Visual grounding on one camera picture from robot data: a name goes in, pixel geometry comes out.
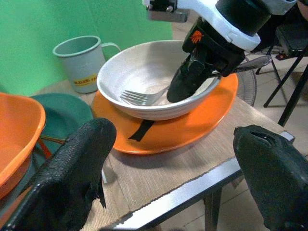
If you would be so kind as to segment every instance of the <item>fork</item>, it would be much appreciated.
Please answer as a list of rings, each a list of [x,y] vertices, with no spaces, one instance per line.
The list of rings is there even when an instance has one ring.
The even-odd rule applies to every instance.
[[[155,103],[166,92],[166,90],[169,89],[169,87],[170,85],[155,94],[143,94],[130,90],[125,90],[122,92],[120,97],[130,104],[138,106],[149,106]]]

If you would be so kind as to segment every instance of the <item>ceramic bowl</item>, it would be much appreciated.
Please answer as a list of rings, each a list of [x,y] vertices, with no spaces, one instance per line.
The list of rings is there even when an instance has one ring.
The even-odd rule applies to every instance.
[[[178,40],[154,41],[120,52],[98,73],[100,93],[121,111],[141,119],[167,120],[190,112],[217,86],[219,77],[206,80],[193,96],[177,103],[168,102],[167,93],[151,106],[128,104],[120,98],[124,90],[151,94],[168,86],[188,56],[182,44]]]

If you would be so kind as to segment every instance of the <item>metal mug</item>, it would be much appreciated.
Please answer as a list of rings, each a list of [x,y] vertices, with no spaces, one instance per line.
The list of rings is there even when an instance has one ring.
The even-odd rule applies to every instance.
[[[58,44],[53,54],[59,57],[76,92],[90,93],[97,90],[96,78],[100,68],[106,62],[102,47],[118,45],[112,42],[102,43],[97,36],[80,36]]]

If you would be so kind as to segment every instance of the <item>robotic arm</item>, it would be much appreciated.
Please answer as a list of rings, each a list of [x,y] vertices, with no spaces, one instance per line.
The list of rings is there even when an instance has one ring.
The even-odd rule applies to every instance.
[[[174,75],[167,98],[192,96],[217,70],[228,76],[259,43],[257,31],[272,14],[284,15],[296,0],[143,0],[151,20],[186,22],[188,10],[201,15],[182,46],[190,55]]]

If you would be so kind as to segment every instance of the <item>orange logo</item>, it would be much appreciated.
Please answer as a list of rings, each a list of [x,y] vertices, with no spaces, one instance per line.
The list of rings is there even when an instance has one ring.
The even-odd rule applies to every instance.
[[[200,42],[202,37],[204,37],[204,35],[199,30],[196,30],[193,35],[190,36],[190,39],[195,44]]]

